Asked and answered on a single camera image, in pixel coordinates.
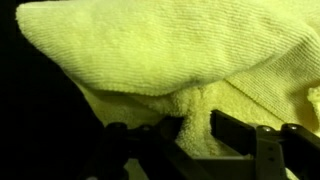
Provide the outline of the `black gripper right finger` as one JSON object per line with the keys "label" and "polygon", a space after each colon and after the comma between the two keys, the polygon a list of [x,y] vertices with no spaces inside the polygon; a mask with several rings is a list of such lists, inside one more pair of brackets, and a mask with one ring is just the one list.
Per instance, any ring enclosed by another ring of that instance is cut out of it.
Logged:
{"label": "black gripper right finger", "polygon": [[219,110],[210,117],[211,134],[241,155],[255,154],[256,130]]}

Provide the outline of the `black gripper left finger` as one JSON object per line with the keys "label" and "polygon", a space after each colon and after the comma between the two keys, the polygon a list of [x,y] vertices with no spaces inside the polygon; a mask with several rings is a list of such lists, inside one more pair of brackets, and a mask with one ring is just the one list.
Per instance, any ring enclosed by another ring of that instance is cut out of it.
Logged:
{"label": "black gripper left finger", "polygon": [[183,117],[166,116],[155,126],[155,141],[157,143],[174,142],[181,130]]}

